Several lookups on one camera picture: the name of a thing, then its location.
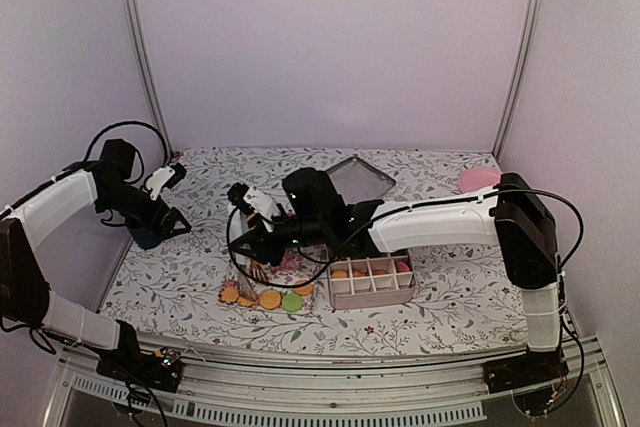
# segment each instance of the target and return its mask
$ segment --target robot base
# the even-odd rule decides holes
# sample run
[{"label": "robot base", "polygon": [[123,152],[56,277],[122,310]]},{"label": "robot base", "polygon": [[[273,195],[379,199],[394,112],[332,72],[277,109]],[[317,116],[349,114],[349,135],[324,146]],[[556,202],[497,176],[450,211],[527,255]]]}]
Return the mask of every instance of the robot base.
[{"label": "robot base", "polygon": [[569,373],[562,349],[532,352],[487,362],[482,366],[490,393],[521,389],[566,376]]},{"label": "robot base", "polygon": [[[180,361],[167,365],[162,357],[149,355],[147,360],[135,365],[135,370],[127,370],[150,389],[176,393],[182,379],[182,369],[183,365]],[[111,362],[100,360],[96,372],[104,377],[122,382],[137,383]]]}]

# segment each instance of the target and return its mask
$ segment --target metal tray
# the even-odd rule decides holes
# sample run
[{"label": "metal tray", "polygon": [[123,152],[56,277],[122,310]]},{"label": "metal tray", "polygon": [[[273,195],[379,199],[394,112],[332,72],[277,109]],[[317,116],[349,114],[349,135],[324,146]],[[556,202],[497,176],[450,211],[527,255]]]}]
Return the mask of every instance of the metal tray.
[{"label": "metal tray", "polygon": [[347,204],[379,199],[396,185],[393,178],[357,155],[329,167],[327,174]]}]

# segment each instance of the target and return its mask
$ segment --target pink bowl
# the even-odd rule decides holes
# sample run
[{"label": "pink bowl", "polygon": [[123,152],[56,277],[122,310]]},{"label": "pink bowl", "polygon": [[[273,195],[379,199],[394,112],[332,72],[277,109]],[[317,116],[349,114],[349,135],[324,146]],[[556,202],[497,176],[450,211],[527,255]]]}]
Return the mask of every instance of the pink bowl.
[{"label": "pink bowl", "polygon": [[484,187],[491,187],[500,182],[501,175],[502,172],[498,169],[487,169],[485,167],[465,170],[460,176],[460,190],[463,194],[468,194]]}]

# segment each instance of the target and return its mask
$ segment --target metal frame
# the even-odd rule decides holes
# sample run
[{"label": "metal frame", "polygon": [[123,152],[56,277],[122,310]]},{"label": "metal frame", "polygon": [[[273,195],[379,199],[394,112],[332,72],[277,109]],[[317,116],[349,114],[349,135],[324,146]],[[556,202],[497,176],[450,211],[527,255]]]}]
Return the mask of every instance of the metal frame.
[{"label": "metal frame", "polygon": [[[582,342],[586,353],[585,373],[600,376],[603,395],[598,407],[606,422],[604,425],[623,426],[615,393],[607,396],[607,392],[613,392],[613,387],[598,341],[591,337]],[[274,361],[255,356],[255,353],[251,356],[250,352],[225,354],[216,352],[215,346],[203,344],[201,347],[209,352],[193,348],[182,352],[185,371],[178,392],[156,392],[170,417],[206,422],[215,412],[229,412],[236,416],[265,419],[308,419],[311,426],[320,425],[321,420],[330,425],[329,420],[337,416],[352,419],[351,425],[359,426],[362,421],[358,419],[370,417],[371,424],[383,425],[374,419],[410,419],[416,415],[433,416],[438,412],[451,415],[451,412],[466,410],[479,402],[512,395],[512,392],[488,393],[482,371],[486,358],[481,356],[469,359],[445,355],[438,356],[438,359],[386,359],[385,362],[383,358],[375,361],[362,357],[338,360],[336,357],[307,359],[305,355],[289,355]],[[565,347],[565,355],[571,368],[569,377],[575,377],[579,370],[580,352],[571,344]],[[47,409],[45,426],[60,425],[72,389],[124,403],[123,384],[95,374],[95,364],[93,354],[65,349],[58,366],[58,385]]]},{"label": "metal frame", "polygon": [[[147,99],[147,104],[151,113],[151,119],[156,127],[158,127],[158,129],[162,132],[162,135],[164,135],[165,139],[167,139],[169,148],[173,151],[171,139],[169,137],[164,115],[162,113],[162,108],[160,106],[158,92],[153,80],[151,63],[149,61],[147,48],[144,41],[142,21],[140,18],[140,12],[138,10],[137,0],[122,1],[124,3],[129,31],[131,34],[136,59],[138,61],[138,68],[140,70],[145,97]],[[542,0],[527,1],[525,22],[520,37],[518,56],[513,73],[511,75],[511,82],[509,84],[507,99],[505,101],[505,106],[500,118],[500,123],[498,125],[498,131],[496,133],[493,147],[491,149],[491,153],[498,161],[500,161],[500,158],[504,153],[509,130],[515,116],[541,3]]]},{"label": "metal frame", "polygon": [[143,90],[147,99],[149,112],[151,114],[151,120],[153,124],[158,128],[158,130],[160,130],[163,137],[167,141],[169,150],[173,152],[171,138],[169,137],[167,125],[162,114],[162,108],[160,107],[160,99],[158,98],[158,92],[153,81],[151,63],[149,62],[147,47],[144,42],[142,21],[140,19],[140,12],[138,11],[138,1],[122,0],[122,2],[124,4],[124,10],[129,26],[129,33],[131,34],[131,40],[133,42],[136,60],[138,61],[138,69],[140,71]]},{"label": "metal frame", "polygon": [[509,130],[511,129],[511,124],[513,123],[516,113],[516,107],[518,105],[518,99],[520,98],[520,91],[522,90],[522,84],[527,68],[527,62],[529,60],[531,44],[533,43],[533,34],[535,32],[541,3],[542,0],[527,1],[527,10],[522,28],[522,36],[520,37],[518,57],[513,69],[513,74],[511,75],[511,83],[509,84],[507,100],[500,119],[500,125],[498,126],[498,132],[493,142],[493,148],[491,149],[491,153],[498,162],[500,162],[500,159],[504,154]]}]

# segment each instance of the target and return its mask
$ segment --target green macaron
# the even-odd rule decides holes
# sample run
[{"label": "green macaron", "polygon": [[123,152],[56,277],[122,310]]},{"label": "green macaron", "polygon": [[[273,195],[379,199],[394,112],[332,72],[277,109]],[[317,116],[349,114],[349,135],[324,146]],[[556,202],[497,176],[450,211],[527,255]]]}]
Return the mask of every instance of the green macaron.
[{"label": "green macaron", "polygon": [[304,300],[298,294],[289,293],[282,298],[282,308],[293,314],[298,312],[304,305]]}]

